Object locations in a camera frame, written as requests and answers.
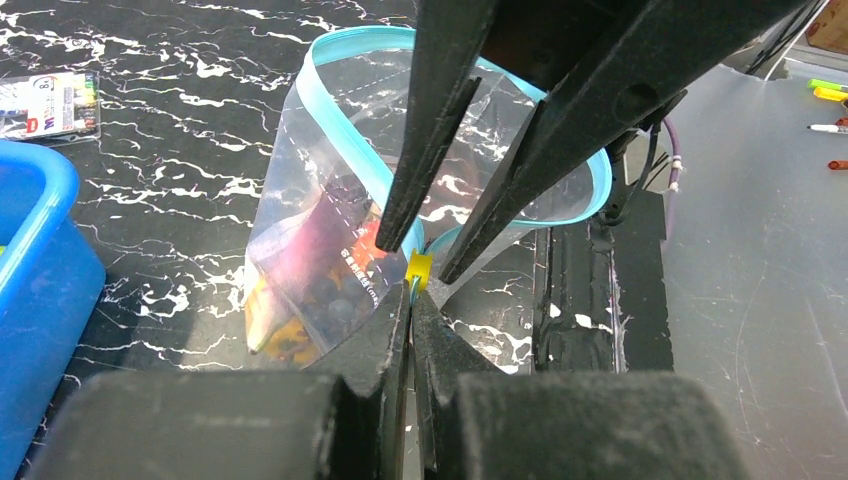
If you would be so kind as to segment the black grape bunch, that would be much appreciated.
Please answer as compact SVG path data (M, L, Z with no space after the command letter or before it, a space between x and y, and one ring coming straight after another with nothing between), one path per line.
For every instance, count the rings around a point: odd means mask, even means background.
M301 312L328 346L335 346L357 330L375 306L374 298L353 275L331 272L306 287Z

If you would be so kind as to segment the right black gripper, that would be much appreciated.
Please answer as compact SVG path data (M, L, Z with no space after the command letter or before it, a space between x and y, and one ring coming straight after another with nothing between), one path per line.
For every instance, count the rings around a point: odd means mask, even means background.
M797 1L422 1L403 145L376 246L397 251L481 79L479 55L550 92L439 278L453 283L530 202L800 6Z

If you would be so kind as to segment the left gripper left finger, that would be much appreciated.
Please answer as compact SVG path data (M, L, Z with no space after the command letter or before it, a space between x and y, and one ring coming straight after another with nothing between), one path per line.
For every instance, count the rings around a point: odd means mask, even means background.
M304 370L109 372L59 411L31 479L398 479L407 282Z

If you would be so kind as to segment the yellow bell pepper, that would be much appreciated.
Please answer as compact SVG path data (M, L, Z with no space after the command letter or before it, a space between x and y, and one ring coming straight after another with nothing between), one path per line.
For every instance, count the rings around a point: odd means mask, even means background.
M252 355L260 353L273 334L290 319L290 311L277 299L274 289L259 277L245 302L246 346Z

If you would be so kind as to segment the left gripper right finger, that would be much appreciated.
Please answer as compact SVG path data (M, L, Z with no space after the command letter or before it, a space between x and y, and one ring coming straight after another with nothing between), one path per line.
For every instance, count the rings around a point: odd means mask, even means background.
M509 375L428 293L411 308L427 479L745 479L721 412L668 372Z

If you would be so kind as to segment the dark red plum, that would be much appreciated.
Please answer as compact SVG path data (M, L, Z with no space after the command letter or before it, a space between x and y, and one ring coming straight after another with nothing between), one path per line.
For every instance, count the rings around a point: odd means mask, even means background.
M274 285L306 287L330 272L371 213L368 199L351 201L325 192L307 211L274 223L254 240L252 258Z

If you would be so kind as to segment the clear zip top bag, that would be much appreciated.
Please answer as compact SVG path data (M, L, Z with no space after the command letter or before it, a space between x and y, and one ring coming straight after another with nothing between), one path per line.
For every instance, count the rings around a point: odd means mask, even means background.
M542 92L486 60L481 83L397 252L376 244L401 155L415 33L319 36L283 109L245 252L249 353L302 368L346 340L416 258L433 272Z

